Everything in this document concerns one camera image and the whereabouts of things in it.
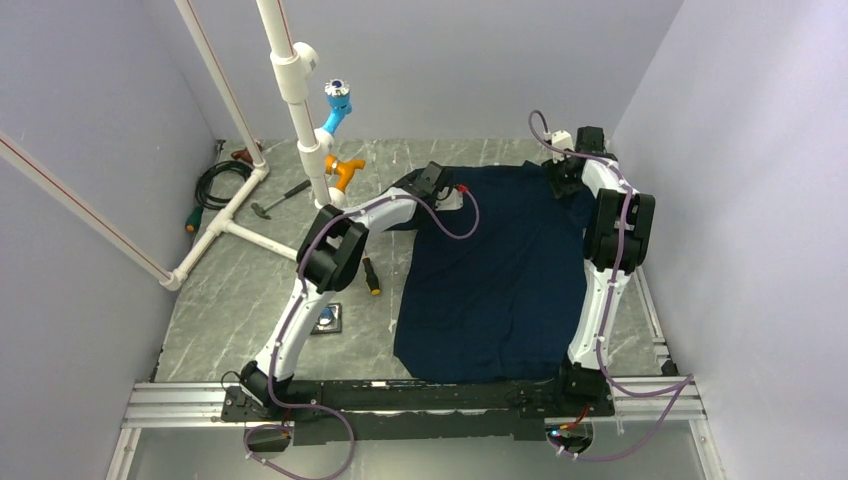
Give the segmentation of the navy blue t-shirt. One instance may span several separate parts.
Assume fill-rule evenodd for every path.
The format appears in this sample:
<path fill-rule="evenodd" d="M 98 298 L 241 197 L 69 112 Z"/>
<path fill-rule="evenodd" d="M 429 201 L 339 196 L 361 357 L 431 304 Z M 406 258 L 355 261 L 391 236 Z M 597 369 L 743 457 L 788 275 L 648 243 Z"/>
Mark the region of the navy blue t-shirt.
<path fill-rule="evenodd" d="M 394 339 L 409 374 L 435 383 L 554 376 L 580 319 L 589 192 L 556 199 L 543 168 L 457 167 L 472 199 L 412 223 L 415 231 Z"/>

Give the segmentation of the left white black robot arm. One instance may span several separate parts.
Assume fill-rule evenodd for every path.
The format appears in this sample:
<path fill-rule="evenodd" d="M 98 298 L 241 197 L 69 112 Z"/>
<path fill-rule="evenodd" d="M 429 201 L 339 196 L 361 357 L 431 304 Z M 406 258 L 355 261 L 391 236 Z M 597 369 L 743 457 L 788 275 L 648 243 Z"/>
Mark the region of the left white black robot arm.
<path fill-rule="evenodd" d="M 287 389 L 305 341 L 334 295 L 355 279 L 370 235 L 428 217 L 446 236 L 466 239 L 479 224 L 476 203 L 472 227 L 463 234 L 449 231 L 437 213 L 459 210 L 471 198 L 449 168 L 431 162 L 364 203 L 322 207 L 297 252 L 288 303 L 266 344 L 239 374 L 248 407 L 261 419 L 272 420 L 292 403 Z"/>

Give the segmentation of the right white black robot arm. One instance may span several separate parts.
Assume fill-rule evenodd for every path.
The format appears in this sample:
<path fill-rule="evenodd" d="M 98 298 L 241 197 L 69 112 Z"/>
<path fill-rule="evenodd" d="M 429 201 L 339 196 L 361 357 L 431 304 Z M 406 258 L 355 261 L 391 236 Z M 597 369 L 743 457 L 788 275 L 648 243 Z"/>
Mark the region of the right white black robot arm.
<path fill-rule="evenodd" d="M 553 152 L 543 167 L 554 196 L 593 199 L 582 240 L 586 294 L 562 381 L 550 391 L 555 409 L 574 415 L 607 389 L 608 340 L 625 287 L 647 256 L 656 200 L 625 178 L 601 128 L 582 127 L 576 138 L 544 128 L 542 142 Z"/>

